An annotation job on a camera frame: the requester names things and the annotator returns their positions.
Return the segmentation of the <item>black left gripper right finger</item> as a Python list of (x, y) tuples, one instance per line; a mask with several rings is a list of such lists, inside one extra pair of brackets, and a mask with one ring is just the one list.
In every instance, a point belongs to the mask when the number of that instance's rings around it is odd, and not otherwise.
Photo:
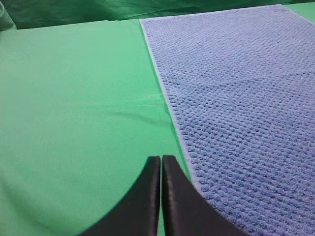
[(162, 212), (167, 236), (246, 236), (198, 193), (172, 155), (162, 158)]

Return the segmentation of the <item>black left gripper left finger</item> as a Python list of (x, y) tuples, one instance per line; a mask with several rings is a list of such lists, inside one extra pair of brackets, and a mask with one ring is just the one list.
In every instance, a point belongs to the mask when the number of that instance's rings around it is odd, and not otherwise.
[(121, 200), (82, 236), (156, 236), (160, 208), (160, 157), (150, 156)]

